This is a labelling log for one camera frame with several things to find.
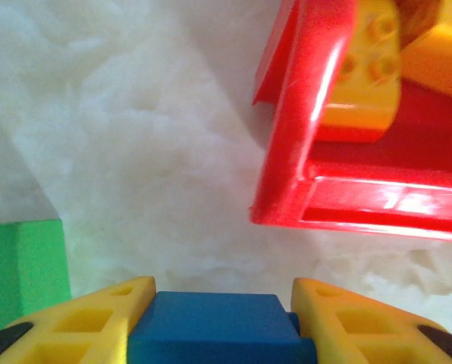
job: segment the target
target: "blue toy block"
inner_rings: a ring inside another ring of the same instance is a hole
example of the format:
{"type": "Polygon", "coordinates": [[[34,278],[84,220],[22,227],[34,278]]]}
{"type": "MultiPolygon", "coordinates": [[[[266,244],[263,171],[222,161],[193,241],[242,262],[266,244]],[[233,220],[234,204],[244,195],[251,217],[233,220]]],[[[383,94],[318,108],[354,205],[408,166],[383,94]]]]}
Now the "blue toy block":
{"type": "Polygon", "coordinates": [[[159,292],[129,336],[127,362],[308,363],[310,344],[275,295],[159,292]]]}

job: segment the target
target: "building block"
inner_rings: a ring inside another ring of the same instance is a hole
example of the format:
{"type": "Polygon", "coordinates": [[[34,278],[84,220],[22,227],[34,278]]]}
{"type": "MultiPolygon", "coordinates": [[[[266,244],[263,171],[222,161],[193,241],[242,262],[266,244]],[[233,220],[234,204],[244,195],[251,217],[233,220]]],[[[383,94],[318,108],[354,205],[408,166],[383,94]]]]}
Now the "building block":
{"type": "Polygon", "coordinates": [[[274,295],[159,292],[128,341],[128,363],[300,363],[306,352],[274,295]]]}
{"type": "Polygon", "coordinates": [[[316,139],[356,4],[281,3],[255,79],[253,101],[276,108],[250,220],[452,240],[452,97],[402,80],[397,114],[376,143],[316,139]]]}
{"type": "Polygon", "coordinates": [[[359,0],[356,30],[325,104],[317,140],[375,142],[400,101],[400,23],[393,0],[359,0]]]}
{"type": "Polygon", "coordinates": [[[127,338],[155,296],[153,277],[135,278],[28,315],[33,327],[0,364],[126,364],[127,338]]]}
{"type": "Polygon", "coordinates": [[[452,96],[452,0],[398,0],[402,76],[452,96]]]}
{"type": "Polygon", "coordinates": [[[61,222],[0,225],[0,329],[70,298],[61,222]]]}
{"type": "Polygon", "coordinates": [[[423,332],[449,335],[440,325],[339,287],[298,278],[291,309],[321,364],[452,364],[450,350],[423,332]]]}

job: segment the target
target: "white fluffy surface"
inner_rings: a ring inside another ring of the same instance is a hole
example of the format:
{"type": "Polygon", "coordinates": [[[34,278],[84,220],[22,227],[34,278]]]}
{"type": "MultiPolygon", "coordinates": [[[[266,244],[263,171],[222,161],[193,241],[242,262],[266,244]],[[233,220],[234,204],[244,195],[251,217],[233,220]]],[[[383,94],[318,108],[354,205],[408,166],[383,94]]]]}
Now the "white fluffy surface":
{"type": "Polygon", "coordinates": [[[452,331],[452,243],[248,222],[279,0],[0,0],[0,222],[64,223],[74,295],[276,293],[314,277],[452,331]]]}

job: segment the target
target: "white fabric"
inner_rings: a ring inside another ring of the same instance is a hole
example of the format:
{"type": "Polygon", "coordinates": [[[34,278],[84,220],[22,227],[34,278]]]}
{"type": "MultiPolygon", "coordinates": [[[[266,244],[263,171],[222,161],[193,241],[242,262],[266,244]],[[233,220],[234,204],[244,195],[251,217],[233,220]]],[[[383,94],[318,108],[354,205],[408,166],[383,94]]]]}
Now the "white fabric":
{"type": "Polygon", "coordinates": [[[0,0],[0,222],[64,223],[74,295],[276,293],[314,277],[452,331],[452,243],[248,222],[280,0],[0,0]]]}

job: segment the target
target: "black rubber tip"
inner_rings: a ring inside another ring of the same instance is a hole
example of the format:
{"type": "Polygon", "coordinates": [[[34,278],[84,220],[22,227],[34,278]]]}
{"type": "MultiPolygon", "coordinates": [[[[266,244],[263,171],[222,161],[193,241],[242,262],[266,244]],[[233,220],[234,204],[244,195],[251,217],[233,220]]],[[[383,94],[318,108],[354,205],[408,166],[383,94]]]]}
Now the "black rubber tip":
{"type": "Polygon", "coordinates": [[[0,355],[2,355],[17,340],[23,337],[34,324],[32,322],[22,322],[20,324],[0,330],[0,355]]]}
{"type": "Polygon", "coordinates": [[[418,329],[433,344],[442,349],[450,358],[452,358],[452,334],[433,328],[432,326],[420,325],[418,329]]]}

